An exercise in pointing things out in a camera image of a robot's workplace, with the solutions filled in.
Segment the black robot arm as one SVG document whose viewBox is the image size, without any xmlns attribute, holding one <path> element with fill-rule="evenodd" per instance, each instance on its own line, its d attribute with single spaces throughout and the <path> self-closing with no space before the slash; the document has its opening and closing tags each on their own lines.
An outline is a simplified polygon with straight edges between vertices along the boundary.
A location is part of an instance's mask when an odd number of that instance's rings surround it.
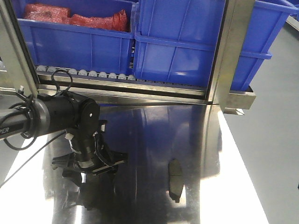
<svg viewBox="0 0 299 224">
<path fill-rule="evenodd" d="M 60 132 L 70 142 L 72 152 L 52 159 L 53 169 L 62 168 L 62 176 L 81 186 L 82 173 L 99 175 L 116 173 L 119 164 L 126 163 L 127 153 L 110 150 L 104 141 L 106 120 L 100 120 L 100 106 L 91 98 L 63 91 L 55 96 L 39 94 L 24 96 L 22 102 L 0 111 L 0 138 L 11 149 L 19 148 L 8 137 L 20 134 L 36 139 Z"/>
</svg>

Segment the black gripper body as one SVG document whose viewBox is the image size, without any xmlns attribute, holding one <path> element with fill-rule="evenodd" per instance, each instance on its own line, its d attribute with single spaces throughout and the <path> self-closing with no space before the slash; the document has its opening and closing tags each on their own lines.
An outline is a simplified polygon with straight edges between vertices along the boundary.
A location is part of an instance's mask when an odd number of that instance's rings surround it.
<svg viewBox="0 0 299 224">
<path fill-rule="evenodd" d="M 99 120 L 97 126 L 82 126 L 66 129 L 72 152 L 54 157 L 53 169 L 62 168 L 67 171 L 99 175 L 106 172 L 116 172 L 118 165 L 128 161 L 128 154 L 110 150 L 104 140 L 107 120 Z"/>
</svg>

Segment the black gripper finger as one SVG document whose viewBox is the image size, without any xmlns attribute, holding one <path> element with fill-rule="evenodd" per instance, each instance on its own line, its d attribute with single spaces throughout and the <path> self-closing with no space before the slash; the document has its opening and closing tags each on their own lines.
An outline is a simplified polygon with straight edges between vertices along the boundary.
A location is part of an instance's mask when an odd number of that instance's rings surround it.
<svg viewBox="0 0 299 224">
<path fill-rule="evenodd" d="M 80 172 L 75 172 L 71 170 L 63 170 L 62 177 L 73 182 L 76 186 L 81 188 L 84 184 L 82 183 L 83 179 Z"/>
</svg>

